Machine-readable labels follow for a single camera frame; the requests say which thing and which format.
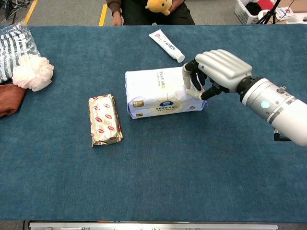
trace white basket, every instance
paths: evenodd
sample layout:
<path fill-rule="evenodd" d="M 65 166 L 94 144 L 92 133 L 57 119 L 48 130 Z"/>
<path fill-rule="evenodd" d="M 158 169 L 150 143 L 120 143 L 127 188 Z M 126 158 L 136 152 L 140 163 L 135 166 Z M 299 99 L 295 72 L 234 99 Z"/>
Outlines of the white basket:
<path fill-rule="evenodd" d="M 242 0 L 236 0 L 235 14 L 242 24 L 256 24 L 256 22 L 259 20 L 258 15 L 254 16 L 248 12 L 242 3 Z"/>

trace brown towel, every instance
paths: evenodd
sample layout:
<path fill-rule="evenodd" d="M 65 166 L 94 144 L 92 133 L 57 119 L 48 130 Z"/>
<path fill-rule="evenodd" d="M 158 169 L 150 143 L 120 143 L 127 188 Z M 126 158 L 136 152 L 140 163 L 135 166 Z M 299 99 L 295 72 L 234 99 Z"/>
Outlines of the brown towel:
<path fill-rule="evenodd" d="M 16 113 L 26 90 L 16 85 L 0 85 L 0 117 Z"/>

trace person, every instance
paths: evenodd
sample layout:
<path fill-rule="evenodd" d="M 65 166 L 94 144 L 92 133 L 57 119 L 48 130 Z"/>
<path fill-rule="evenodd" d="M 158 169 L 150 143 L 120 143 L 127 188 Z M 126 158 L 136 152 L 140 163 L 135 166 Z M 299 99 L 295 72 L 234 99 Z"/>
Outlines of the person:
<path fill-rule="evenodd" d="M 170 15 L 153 13 L 145 9 L 147 0 L 106 0 L 112 11 L 112 25 L 194 25 L 194 20 L 184 0 L 173 0 Z"/>

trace white tissue pack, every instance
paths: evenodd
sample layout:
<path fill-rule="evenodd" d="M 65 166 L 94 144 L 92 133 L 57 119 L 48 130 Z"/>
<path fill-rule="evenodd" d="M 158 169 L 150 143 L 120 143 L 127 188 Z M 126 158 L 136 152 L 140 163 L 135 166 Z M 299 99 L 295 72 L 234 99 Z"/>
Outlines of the white tissue pack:
<path fill-rule="evenodd" d="M 182 67 L 128 71 L 125 79 L 127 108 L 133 119 L 200 111 L 207 104 L 186 93 Z"/>

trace red object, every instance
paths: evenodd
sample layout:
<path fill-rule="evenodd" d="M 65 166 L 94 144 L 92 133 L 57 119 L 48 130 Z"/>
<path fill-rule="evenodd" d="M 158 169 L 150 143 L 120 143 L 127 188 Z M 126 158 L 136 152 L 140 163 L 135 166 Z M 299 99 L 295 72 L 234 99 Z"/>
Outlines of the red object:
<path fill-rule="evenodd" d="M 274 6 L 271 0 L 259 0 L 257 3 L 260 5 L 262 10 L 271 10 Z"/>

